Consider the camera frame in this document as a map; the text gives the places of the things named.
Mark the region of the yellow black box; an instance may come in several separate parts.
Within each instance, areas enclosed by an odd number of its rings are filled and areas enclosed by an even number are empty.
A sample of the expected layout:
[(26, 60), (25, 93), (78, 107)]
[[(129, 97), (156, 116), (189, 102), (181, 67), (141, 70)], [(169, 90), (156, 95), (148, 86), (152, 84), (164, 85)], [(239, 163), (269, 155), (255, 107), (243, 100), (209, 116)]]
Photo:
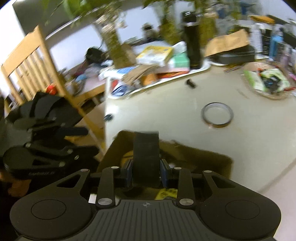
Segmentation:
[(155, 200), (176, 200), (177, 199), (178, 190), (174, 188), (163, 188), (160, 189), (157, 193)]

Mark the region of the black tape roll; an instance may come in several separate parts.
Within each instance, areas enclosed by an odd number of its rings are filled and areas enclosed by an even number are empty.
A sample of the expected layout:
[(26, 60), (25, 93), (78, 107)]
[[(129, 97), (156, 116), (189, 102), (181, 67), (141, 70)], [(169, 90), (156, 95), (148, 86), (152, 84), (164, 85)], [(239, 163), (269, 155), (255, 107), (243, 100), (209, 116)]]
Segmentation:
[(136, 133), (133, 142), (133, 182), (156, 188), (160, 184), (159, 170), (159, 132)]

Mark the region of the small black plug part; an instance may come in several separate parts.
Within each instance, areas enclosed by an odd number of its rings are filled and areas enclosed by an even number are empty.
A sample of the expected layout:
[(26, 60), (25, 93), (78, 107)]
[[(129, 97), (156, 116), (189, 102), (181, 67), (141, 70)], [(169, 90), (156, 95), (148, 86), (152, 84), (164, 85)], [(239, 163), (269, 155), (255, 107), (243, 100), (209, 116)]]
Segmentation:
[(192, 89), (195, 89), (196, 88), (196, 84), (191, 79), (187, 79), (186, 82), (185, 82), (185, 84), (187, 86), (189, 86), (190, 88), (192, 88)]

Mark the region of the yellow bear-shaped case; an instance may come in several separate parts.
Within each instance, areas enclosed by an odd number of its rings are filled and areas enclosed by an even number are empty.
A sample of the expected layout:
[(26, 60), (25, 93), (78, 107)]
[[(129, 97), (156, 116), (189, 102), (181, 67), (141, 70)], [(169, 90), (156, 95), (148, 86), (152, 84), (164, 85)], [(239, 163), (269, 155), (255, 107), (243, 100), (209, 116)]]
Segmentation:
[(123, 167), (127, 161), (132, 159), (133, 159), (133, 151), (129, 151), (125, 153), (120, 160), (120, 166)]

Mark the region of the brown cardboard box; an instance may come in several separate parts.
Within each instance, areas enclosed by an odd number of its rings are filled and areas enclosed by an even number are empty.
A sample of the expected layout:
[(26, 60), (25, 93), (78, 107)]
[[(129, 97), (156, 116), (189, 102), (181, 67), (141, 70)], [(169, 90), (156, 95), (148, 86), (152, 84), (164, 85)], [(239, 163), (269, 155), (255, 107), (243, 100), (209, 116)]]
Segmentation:
[(147, 188), (177, 189), (178, 168), (193, 174), (210, 170), (228, 178), (232, 164), (229, 156), (161, 140), (158, 132), (123, 130), (113, 139), (97, 171), (121, 168), (114, 186), (126, 197), (137, 197)]

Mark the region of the wooden chair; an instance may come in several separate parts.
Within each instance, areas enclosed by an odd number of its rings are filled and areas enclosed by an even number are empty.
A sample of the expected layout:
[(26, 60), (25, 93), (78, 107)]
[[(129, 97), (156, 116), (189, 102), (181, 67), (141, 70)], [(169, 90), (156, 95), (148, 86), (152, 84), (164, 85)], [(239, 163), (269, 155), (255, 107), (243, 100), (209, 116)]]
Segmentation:
[(97, 158), (99, 161), (103, 159), (105, 154), (104, 130), (87, 116), (81, 104), (102, 93), (105, 85), (99, 85), (78, 97), (71, 95), (66, 90), (64, 77), (56, 70), (39, 26), (28, 33), (11, 52), (1, 65), (1, 72), (19, 105), (32, 100), (38, 91), (45, 92), (47, 87), (53, 84), (58, 94), (70, 101), (83, 116), (83, 121), (90, 128), (90, 135), (100, 150)]

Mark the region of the glass vase with stems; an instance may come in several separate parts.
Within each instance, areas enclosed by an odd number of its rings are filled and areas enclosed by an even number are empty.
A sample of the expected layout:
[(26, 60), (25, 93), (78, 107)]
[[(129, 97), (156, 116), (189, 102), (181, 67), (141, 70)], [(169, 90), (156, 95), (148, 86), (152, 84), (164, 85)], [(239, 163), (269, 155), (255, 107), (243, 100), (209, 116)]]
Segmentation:
[(107, 48), (108, 57), (113, 61), (116, 69), (130, 67), (136, 64), (135, 57), (126, 45), (121, 44), (117, 33), (120, 22), (119, 15), (114, 11), (104, 12), (95, 22), (94, 26)]

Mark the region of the green tissue pack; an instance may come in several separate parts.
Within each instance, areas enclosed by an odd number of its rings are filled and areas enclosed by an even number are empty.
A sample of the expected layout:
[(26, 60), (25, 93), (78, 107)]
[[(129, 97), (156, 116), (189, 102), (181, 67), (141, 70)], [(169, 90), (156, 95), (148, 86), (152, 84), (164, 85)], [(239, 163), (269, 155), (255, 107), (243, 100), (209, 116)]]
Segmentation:
[(190, 61), (186, 53), (175, 54), (168, 62), (170, 72), (190, 71)]

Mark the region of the wicker snack basket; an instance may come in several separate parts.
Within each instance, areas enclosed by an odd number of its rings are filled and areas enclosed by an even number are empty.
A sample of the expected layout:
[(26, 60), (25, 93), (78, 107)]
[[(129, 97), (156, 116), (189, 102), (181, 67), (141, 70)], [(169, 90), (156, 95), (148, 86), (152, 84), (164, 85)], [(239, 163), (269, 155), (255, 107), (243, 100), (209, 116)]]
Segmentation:
[(295, 93), (294, 75), (278, 62), (250, 62), (242, 68), (242, 79), (255, 93), (268, 99), (282, 100)]

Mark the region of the yellow white medicine box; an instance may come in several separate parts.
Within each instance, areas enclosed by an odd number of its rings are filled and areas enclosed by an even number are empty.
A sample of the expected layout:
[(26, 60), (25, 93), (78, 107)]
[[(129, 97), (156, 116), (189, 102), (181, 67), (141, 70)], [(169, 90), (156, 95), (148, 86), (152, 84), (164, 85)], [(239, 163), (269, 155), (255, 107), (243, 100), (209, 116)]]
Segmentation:
[(172, 58), (174, 49), (167, 46), (147, 46), (137, 57), (137, 64), (164, 67)]

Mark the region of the brown paper envelope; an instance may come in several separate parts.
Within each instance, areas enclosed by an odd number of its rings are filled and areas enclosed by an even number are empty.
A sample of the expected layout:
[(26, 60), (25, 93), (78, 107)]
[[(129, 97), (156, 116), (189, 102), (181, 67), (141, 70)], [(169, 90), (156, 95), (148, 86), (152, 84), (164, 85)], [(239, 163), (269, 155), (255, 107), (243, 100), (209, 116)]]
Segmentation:
[(208, 57), (217, 53), (234, 50), (247, 46), (248, 44), (248, 33), (246, 30), (241, 29), (229, 35), (218, 36), (211, 39), (206, 44), (204, 56)]

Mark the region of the black oval case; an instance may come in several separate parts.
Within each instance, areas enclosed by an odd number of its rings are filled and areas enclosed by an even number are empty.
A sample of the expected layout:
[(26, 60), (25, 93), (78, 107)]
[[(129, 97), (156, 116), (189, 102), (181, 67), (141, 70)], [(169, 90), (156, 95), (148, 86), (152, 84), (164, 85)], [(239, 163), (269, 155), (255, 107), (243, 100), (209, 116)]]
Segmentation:
[(209, 57), (214, 62), (225, 65), (240, 64), (255, 61), (255, 49), (251, 45), (217, 53)]

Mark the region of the black thermos bottle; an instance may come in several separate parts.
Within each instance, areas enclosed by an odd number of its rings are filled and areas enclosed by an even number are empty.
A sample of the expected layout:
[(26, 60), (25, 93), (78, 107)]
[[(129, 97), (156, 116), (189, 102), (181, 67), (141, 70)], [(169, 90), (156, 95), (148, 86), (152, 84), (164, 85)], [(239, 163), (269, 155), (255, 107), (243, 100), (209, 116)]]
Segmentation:
[(191, 69), (202, 67), (202, 57), (200, 52), (199, 23), (195, 12), (182, 12), (183, 37), (187, 47), (187, 56)]

